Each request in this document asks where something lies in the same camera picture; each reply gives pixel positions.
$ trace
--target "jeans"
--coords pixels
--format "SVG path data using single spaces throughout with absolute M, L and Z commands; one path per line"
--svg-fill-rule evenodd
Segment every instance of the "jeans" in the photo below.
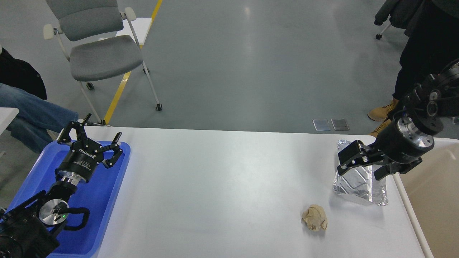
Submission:
M 402 69 L 395 83 L 395 99 L 411 92 L 430 73 L 459 58 L 459 19 L 440 10 L 431 0 L 424 2 L 421 16 L 400 56 Z
M 18 115 L 6 128 L 35 153 L 53 141 L 46 131 L 60 132 L 78 113 L 44 101 L 26 91 L 0 83 L 0 107 L 15 107 Z

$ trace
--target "white desk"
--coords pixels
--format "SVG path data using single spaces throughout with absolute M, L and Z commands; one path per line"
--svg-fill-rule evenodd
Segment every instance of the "white desk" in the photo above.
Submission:
M 14 107 L 0 107 L 0 134 L 13 121 L 14 117 L 19 113 L 19 109 Z
M 371 136 L 86 127 L 118 131 L 131 156 L 98 257 L 424 257 L 391 176 L 385 207 L 331 190 L 337 140 Z M 326 232 L 301 223 L 311 204 Z

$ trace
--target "black jacket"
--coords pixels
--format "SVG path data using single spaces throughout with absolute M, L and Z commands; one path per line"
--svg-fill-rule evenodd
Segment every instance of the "black jacket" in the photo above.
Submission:
M 389 21 L 396 28 L 404 28 L 407 36 L 416 25 L 422 10 L 423 0 L 386 0 L 375 15 L 375 24 L 382 25 L 389 15 Z
M 0 54 L 0 83 L 23 89 L 40 99 L 47 99 L 40 74 L 26 61 L 12 57 L 4 48 Z

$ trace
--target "chair armrest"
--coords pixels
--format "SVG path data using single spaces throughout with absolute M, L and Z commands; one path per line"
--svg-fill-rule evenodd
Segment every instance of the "chair armrest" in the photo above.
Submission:
M 46 40 L 54 38 L 54 28 L 51 24 L 43 26 L 43 38 Z
M 132 10 L 131 7 L 126 7 L 124 9 L 124 14 L 126 15 L 126 19 L 130 22 L 135 21 L 137 19 L 137 16 L 135 15 L 135 12 L 134 10 Z

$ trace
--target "metal plate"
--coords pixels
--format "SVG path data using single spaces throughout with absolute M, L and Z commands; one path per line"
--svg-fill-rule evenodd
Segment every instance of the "metal plate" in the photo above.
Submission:
M 316 131 L 330 131 L 327 119 L 313 119 L 313 123 Z
M 335 131 L 349 131 L 349 126 L 345 119 L 332 119 L 331 124 Z
M 55 211 L 55 206 L 57 206 L 59 203 L 63 202 L 65 206 L 68 208 L 67 202 L 61 199 L 52 199 L 49 200 L 47 203 L 45 203 L 39 213 L 39 218 L 41 222 L 43 222 L 46 225 L 52 226 L 61 223 L 62 221 L 67 219 L 68 213 L 64 214 L 56 214 L 54 213 Z

